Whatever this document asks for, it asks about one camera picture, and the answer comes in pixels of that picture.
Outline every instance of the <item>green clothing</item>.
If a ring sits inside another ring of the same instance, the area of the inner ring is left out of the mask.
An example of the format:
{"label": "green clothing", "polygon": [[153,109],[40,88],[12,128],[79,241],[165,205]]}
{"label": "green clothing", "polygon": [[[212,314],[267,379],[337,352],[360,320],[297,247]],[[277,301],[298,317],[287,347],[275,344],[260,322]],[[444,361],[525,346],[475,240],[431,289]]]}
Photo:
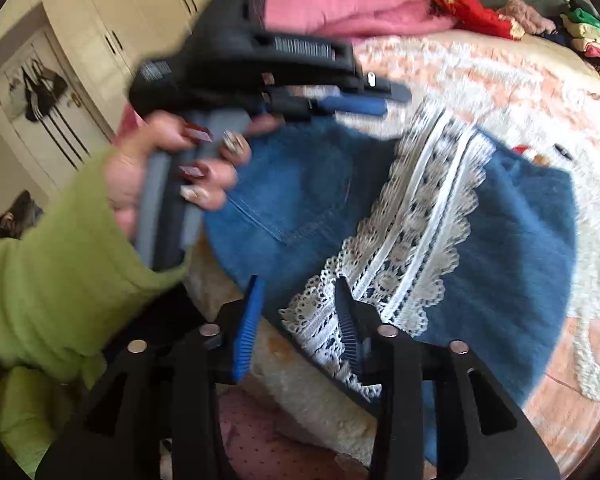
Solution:
{"label": "green clothing", "polygon": [[571,23],[589,23],[594,27],[600,28],[600,20],[589,14],[586,10],[575,9],[566,13]]}
{"label": "green clothing", "polygon": [[30,476],[72,412],[61,383],[90,387],[109,338],[184,273],[140,262],[107,202],[106,158],[22,240],[0,240],[0,440]]}

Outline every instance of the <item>silver rivet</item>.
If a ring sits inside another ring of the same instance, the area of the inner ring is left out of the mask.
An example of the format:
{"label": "silver rivet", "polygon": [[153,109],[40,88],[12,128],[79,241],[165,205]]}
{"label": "silver rivet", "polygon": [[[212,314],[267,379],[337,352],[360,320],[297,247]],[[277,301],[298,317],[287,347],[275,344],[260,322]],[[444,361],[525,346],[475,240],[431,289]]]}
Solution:
{"label": "silver rivet", "polygon": [[398,329],[393,325],[380,325],[378,327],[378,333],[382,337],[396,337],[398,335]]}
{"label": "silver rivet", "polygon": [[200,333],[204,337],[213,337],[220,333],[220,327],[215,323],[205,323],[200,327]]}
{"label": "silver rivet", "polygon": [[466,354],[469,351],[469,345],[459,339],[449,343],[449,348],[454,354]]}
{"label": "silver rivet", "polygon": [[132,354],[141,354],[146,350],[146,341],[144,339],[134,339],[131,343],[126,346]]}

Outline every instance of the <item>denim garment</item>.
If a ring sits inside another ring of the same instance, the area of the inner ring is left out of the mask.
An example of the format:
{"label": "denim garment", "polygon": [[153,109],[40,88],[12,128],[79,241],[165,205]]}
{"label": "denim garment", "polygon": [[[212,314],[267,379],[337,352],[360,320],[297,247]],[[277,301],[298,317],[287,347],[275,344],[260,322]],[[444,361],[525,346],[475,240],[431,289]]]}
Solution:
{"label": "denim garment", "polygon": [[[567,173],[535,166],[491,140],[496,149],[475,189],[478,207],[467,217],[471,234],[456,246],[458,268],[443,276],[445,296],[427,310],[428,328],[417,339],[466,341],[522,405],[564,320],[576,211]],[[368,218],[395,145],[331,119],[284,126],[251,141],[253,160],[239,170],[227,206],[206,215],[206,234],[223,269],[242,288],[252,274],[264,277],[265,316],[283,334],[278,310]],[[435,463],[427,389],[424,400],[426,457]]]}

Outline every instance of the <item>pink blanket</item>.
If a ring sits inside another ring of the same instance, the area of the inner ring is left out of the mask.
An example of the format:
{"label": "pink blanket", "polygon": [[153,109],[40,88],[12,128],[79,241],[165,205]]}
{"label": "pink blanket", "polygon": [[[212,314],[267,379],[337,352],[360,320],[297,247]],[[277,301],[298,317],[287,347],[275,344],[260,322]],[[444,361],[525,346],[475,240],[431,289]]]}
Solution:
{"label": "pink blanket", "polygon": [[359,40],[371,36],[416,36],[452,28],[431,0],[267,0],[267,30]]}

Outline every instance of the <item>cabinet handle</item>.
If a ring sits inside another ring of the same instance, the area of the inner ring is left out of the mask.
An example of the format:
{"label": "cabinet handle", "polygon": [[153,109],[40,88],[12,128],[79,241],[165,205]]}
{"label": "cabinet handle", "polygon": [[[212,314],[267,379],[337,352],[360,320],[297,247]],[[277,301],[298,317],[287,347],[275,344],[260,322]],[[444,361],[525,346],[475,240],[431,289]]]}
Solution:
{"label": "cabinet handle", "polygon": [[113,52],[113,55],[115,56],[116,55],[116,49],[113,48],[113,45],[109,41],[109,38],[107,36],[105,36],[104,39],[107,40],[107,44],[109,45],[109,48],[111,49],[111,51]]}
{"label": "cabinet handle", "polygon": [[196,14],[198,13],[198,6],[196,5],[196,3],[191,0],[191,5],[193,5],[194,10],[196,11]]}
{"label": "cabinet handle", "polygon": [[185,7],[187,7],[187,12],[189,13],[189,16],[190,16],[191,15],[191,7],[189,7],[187,0],[182,0],[182,3],[184,4]]}
{"label": "cabinet handle", "polygon": [[120,40],[118,39],[118,35],[116,34],[116,31],[112,30],[111,33],[113,34],[113,38],[116,40],[116,43],[120,47],[120,52],[124,52],[125,49],[122,47],[122,43],[120,43]]}

